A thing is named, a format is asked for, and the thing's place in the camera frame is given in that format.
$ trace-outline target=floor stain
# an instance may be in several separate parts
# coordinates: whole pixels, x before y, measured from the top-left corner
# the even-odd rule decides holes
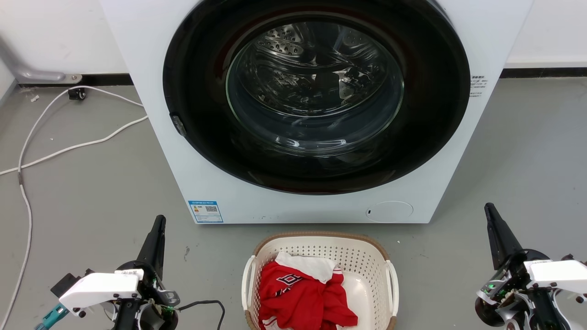
[[[187,254],[190,253],[190,247],[185,247],[184,261],[187,262]]]

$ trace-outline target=basket handle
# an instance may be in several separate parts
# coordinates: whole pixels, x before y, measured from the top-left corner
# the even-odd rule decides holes
[[[252,286],[253,286],[253,279],[250,279],[249,286],[247,287],[247,280],[251,277],[251,270],[253,266],[253,262],[255,261],[256,256],[252,255],[247,261],[245,265],[245,271],[242,273],[242,284],[241,284],[241,302],[242,308],[247,311],[249,307],[251,307],[251,298],[252,298]]]
[[[397,316],[397,308],[400,303],[400,291],[399,284],[397,282],[397,273],[391,261],[386,260],[385,262],[387,263],[387,293],[389,294],[389,301],[393,302],[393,305],[390,308],[390,312],[392,313],[392,316]]]

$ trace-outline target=brown basket rim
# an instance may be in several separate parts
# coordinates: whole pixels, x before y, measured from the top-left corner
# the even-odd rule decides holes
[[[364,242],[367,242],[367,243],[373,245],[375,248],[377,248],[377,250],[383,256],[383,259],[384,260],[389,260],[389,255],[387,254],[387,251],[385,251],[385,249],[383,248],[383,246],[381,244],[379,244],[379,242],[377,242],[375,239],[370,238],[370,237],[365,236],[365,235],[340,233],[340,232],[337,232],[337,231],[288,231],[288,232],[285,232],[285,233],[271,235],[271,236],[267,237],[266,239],[262,240],[257,245],[257,247],[255,247],[255,250],[253,251],[253,255],[254,256],[257,256],[259,254],[259,251],[267,243],[269,243],[272,240],[276,240],[277,238],[284,238],[284,237],[303,237],[303,236],[312,236],[312,237],[318,237],[318,236],[339,237],[339,238],[350,238],[352,240],[364,241]],[[251,312],[245,311],[245,318],[247,319],[247,324],[249,325],[249,328],[251,328],[251,330],[257,330],[257,323],[253,321]],[[393,328],[396,326],[396,323],[397,323],[397,317],[392,316],[391,319],[389,320],[389,324],[387,326],[387,330],[393,330]]]

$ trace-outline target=power cord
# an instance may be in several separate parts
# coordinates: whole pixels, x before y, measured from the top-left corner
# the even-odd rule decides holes
[[[185,309],[188,309],[188,308],[196,306],[196,305],[201,305],[201,304],[202,305],[204,305],[204,304],[218,304],[218,305],[220,305],[220,308],[222,308],[222,315],[220,315],[220,321],[218,322],[218,328],[216,328],[216,330],[220,330],[220,326],[222,325],[222,320],[224,319],[224,306],[223,306],[222,302],[220,302],[218,300],[194,301],[191,304],[187,304],[185,306],[177,308],[177,310],[181,312]]]
[[[55,101],[57,101],[58,98],[60,98],[61,96],[67,94],[68,90],[77,89],[77,88],[88,88],[88,89],[97,90],[98,92],[102,92],[102,93],[105,93],[105,94],[108,94],[108,95],[112,95],[112,96],[118,97],[118,98],[123,99],[123,100],[125,100],[127,102],[130,102],[130,103],[132,103],[134,105],[138,105],[138,106],[141,106],[141,107],[143,106],[141,103],[138,103],[138,102],[129,100],[126,97],[123,97],[123,96],[120,96],[120,95],[117,95],[117,94],[114,94],[114,93],[110,93],[110,92],[107,92],[105,90],[101,90],[101,89],[98,89],[98,88],[95,88],[95,87],[91,87],[91,86],[75,86],[75,87],[72,87],[72,88],[68,88],[68,89],[64,90],[61,94],[57,95],[49,103],[49,105],[47,105],[47,107],[44,109],[44,111],[39,116],[39,119],[37,119],[37,121],[35,122],[35,124],[31,128],[31,131],[29,132],[29,135],[26,137],[25,144],[22,146],[21,155],[18,158],[18,167],[14,168],[14,169],[10,169],[10,170],[6,170],[6,171],[0,172],[0,175],[6,174],[6,173],[10,173],[10,172],[13,172],[13,171],[17,171],[18,172],[18,184],[21,187],[22,198],[25,200],[26,210],[27,210],[28,216],[29,216],[29,232],[28,232],[28,238],[27,238],[27,243],[26,243],[25,259],[24,259],[24,261],[22,263],[21,272],[18,275],[18,280],[16,282],[16,287],[14,288],[14,293],[12,294],[12,299],[10,301],[10,304],[8,305],[8,310],[6,311],[6,315],[4,316],[4,320],[2,321],[2,325],[0,325],[0,330],[4,330],[4,328],[6,327],[6,323],[8,322],[8,318],[10,317],[10,314],[12,312],[12,308],[14,307],[14,303],[16,301],[16,296],[18,295],[18,290],[21,287],[22,277],[23,277],[23,275],[25,273],[26,264],[29,261],[29,254],[31,252],[33,216],[32,216],[32,212],[31,212],[31,204],[29,203],[28,198],[26,198],[25,188],[24,188],[24,185],[23,185],[24,182],[23,182],[23,179],[22,179],[22,169],[24,169],[25,167],[33,166],[34,164],[38,164],[38,163],[40,163],[40,162],[42,162],[44,160],[53,158],[53,157],[55,157],[55,156],[57,156],[59,154],[62,154],[64,152],[66,152],[66,151],[69,151],[69,150],[73,150],[73,149],[77,149],[79,147],[89,146],[91,144],[96,144],[96,143],[108,141],[108,140],[110,140],[110,138],[112,138],[116,134],[120,133],[125,128],[127,128],[129,126],[132,126],[132,125],[134,125],[136,123],[140,123],[143,120],[145,120],[145,119],[148,118],[148,116],[144,116],[143,118],[141,118],[139,120],[135,120],[133,122],[130,122],[130,123],[122,126],[121,128],[117,129],[116,131],[114,131],[112,134],[110,134],[109,136],[105,137],[104,139],[96,140],[96,141],[92,141],[92,142],[87,142],[87,143],[82,143],[82,144],[78,144],[76,146],[65,148],[65,149],[63,149],[61,151],[58,151],[58,152],[54,153],[54,154],[50,154],[50,155],[45,156],[45,157],[43,157],[41,159],[35,160],[35,161],[33,161],[33,162],[29,163],[29,164],[22,165],[22,158],[25,155],[26,147],[29,144],[29,140],[31,139],[31,136],[32,136],[33,132],[35,131],[35,128],[37,127],[37,124],[39,124],[41,118],[43,118],[43,116],[45,115],[45,113],[47,112],[47,110],[53,105],[53,103],[55,103]],[[222,317],[224,317],[224,307],[222,307]]]

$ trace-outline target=gray floor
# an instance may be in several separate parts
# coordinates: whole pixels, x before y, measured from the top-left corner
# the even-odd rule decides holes
[[[16,166],[26,135],[57,88],[17,90],[0,109],[0,170]],[[107,88],[138,100],[132,87]],[[36,102],[30,99],[39,95]],[[68,272],[113,271],[139,252],[157,214],[168,219],[164,282],[183,302],[219,299],[223,329],[246,329],[242,269],[264,237],[289,230],[367,234],[391,255],[400,281],[397,329],[488,329],[475,292],[492,274],[483,205],[495,203],[520,242],[551,258],[587,259],[587,79],[502,80],[432,222],[426,225],[195,225],[149,122],[112,140],[23,171],[33,210],[33,244],[7,329],[32,329],[56,304],[49,288]],[[143,109],[90,91],[56,102],[25,161],[107,136]],[[0,176],[0,312],[26,244],[26,208],[15,173]],[[585,323],[584,306],[568,301]],[[220,310],[198,306],[178,329],[215,329]],[[101,310],[54,329],[109,329]]]

